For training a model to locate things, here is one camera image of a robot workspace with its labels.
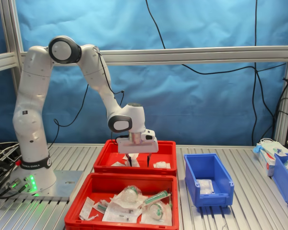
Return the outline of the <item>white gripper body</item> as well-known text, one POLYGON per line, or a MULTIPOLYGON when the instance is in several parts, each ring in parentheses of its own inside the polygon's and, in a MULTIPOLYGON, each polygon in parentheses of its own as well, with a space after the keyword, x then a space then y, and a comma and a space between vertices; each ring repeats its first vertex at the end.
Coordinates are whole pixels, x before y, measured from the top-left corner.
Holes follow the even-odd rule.
POLYGON ((118 137, 117 144, 118 153, 120 154, 158 152, 158 142, 155 132, 150 129, 139 133, 129 132, 126 138, 118 137))

